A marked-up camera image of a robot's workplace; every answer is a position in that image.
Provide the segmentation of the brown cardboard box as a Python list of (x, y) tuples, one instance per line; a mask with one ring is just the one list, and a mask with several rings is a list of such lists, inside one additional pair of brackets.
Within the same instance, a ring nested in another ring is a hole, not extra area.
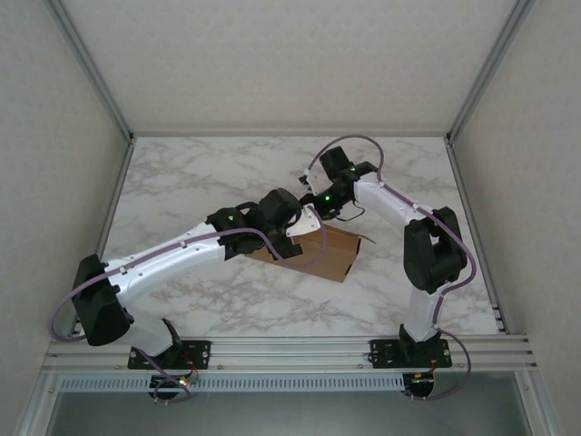
[(325, 226), (327, 240), (323, 245), (321, 231), (291, 237), (298, 244), (302, 254), (286, 259), (286, 262), (299, 264), (300, 267), (288, 266), (275, 259), (267, 247), (248, 254), (247, 258), (270, 265), (305, 273), (333, 282), (344, 282), (356, 261), (363, 242), (376, 242), (368, 236), (343, 231), (339, 228)]

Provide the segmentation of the thin aluminium back rail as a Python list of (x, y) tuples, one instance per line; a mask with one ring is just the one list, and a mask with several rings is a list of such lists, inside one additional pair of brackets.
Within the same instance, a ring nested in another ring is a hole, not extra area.
[(246, 129), (246, 130), (190, 130), (190, 131), (137, 131), (134, 137), (267, 137), (267, 136), (298, 136), (298, 137), (338, 137), (348, 134), (363, 134), (370, 137), (445, 137), (446, 131), (438, 130), (297, 130), (297, 129)]

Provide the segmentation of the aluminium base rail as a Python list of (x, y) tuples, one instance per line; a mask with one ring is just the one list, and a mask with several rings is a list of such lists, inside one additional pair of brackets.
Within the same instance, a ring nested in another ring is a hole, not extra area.
[[(368, 373), (370, 337), (222, 337), (210, 338), (211, 357), (201, 374)], [(440, 372), (536, 371), (537, 360), (523, 335), (469, 335), (448, 340), (450, 368)], [(91, 347), (84, 342), (51, 343), (41, 371), (55, 373), (128, 373), (130, 347)]]

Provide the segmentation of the aluminium left side rail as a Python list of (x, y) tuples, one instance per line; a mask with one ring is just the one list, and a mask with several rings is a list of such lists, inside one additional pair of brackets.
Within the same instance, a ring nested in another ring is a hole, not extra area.
[(93, 278), (105, 274), (106, 266), (100, 254), (104, 253), (104, 246), (113, 225), (135, 143), (136, 139), (133, 138), (123, 157), (122, 167), (113, 188), (113, 197), (105, 215), (105, 224), (99, 236), (97, 253), (90, 254), (80, 261), (74, 278), (74, 290), (90, 282), (72, 297), (71, 302), (83, 328), (84, 338), (92, 346), (101, 346), (118, 340), (128, 332), (131, 324), (131, 317), (117, 298), (119, 287), (111, 284), (109, 277), (103, 277), (98, 281), (93, 281)]

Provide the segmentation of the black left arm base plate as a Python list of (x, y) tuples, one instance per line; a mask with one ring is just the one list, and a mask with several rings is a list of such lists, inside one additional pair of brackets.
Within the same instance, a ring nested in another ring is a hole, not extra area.
[[(210, 341), (182, 341), (181, 345), (173, 345), (166, 352), (152, 357), (152, 360), (163, 370), (206, 370), (211, 357), (212, 343)], [(127, 367), (130, 370), (150, 370), (152, 365), (132, 348)]]

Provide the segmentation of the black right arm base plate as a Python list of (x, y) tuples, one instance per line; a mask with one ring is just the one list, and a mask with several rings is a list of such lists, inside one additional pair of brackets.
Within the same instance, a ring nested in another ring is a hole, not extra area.
[(374, 369), (429, 369), (450, 368), (452, 360), (448, 342), (431, 339), (407, 343), (401, 339), (372, 340), (369, 342), (368, 361)]

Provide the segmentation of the aluminium right corner post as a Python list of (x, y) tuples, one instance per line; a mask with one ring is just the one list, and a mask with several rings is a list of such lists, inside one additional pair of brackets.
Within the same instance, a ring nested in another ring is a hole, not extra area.
[(446, 133), (446, 140), (449, 146), (452, 146), (452, 144), (456, 142), (464, 128), (467, 126), (479, 101), (486, 92), (498, 68), (501, 66), (510, 46), (536, 2), (537, 0), (515, 0), (515, 3), (510, 9), (504, 24), (502, 24), (494, 43), (491, 45), (483, 64), (478, 70), (474, 82), (470, 86), (466, 97)]

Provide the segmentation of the aluminium corner post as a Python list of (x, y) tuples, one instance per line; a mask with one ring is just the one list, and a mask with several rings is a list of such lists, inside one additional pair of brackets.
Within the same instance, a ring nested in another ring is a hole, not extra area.
[(446, 133), (446, 140), (449, 146), (452, 146), (452, 144), (456, 142), (464, 128), (467, 126), (479, 101), (486, 92), (498, 68), (501, 66), (510, 46), (536, 2), (537, 0), (515, 0), (515, 3), (510, 9), (504, 24), (502, 24), (494, 43), (491, 45), (483, 64), (478, 70), (474, 82), (470, 86), (466, 97)]
[(87, 44), (81, 36), (77, 25), (74, 23), (64, 0), (42, 0), (42, 2), (53, 18), (54, 23), (62, 34), (64, 40), (71, 48), (77, 63), (83, 70), (90, 86), (96, 92), (105, 112), (107, 112), (125, 142), (128, 145), (133, 144), (134, 133), (126, 122), (109, 86), (103, 79), (103, 75), (99, 71), (99, 68), (94, 61)]

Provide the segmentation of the aluminium left corner post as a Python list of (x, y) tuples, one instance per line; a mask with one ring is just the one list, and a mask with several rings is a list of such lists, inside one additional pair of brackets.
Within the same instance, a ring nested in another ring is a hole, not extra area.
[(103, 79), (103, 75), (99, 71), (99, 68), (94, 61), (87, 44), (81, 36), (77, 25), (74, 23), (64, 0), (42, 0), (42, 2), (53, 18), (54, 23), (62, 34), (64, 40), (71, 48), (77, 63), (83, 70), (90, 86), (96, 92), (105, 112), (107, 112), (125, 142), (128, 145), (133, 144), (134, 133), (126, 122), (109, 86)]

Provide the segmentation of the aluminium frame leg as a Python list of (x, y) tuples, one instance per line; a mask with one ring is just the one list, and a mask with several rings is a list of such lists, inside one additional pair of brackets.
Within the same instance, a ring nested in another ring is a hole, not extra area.
[(562, 436), (538, 372), (515, 372), (519, 395), (532, 436)]
[(15, 436), (45, 436), (58, 399), (61, 376), (56, 373), (40, 374)]

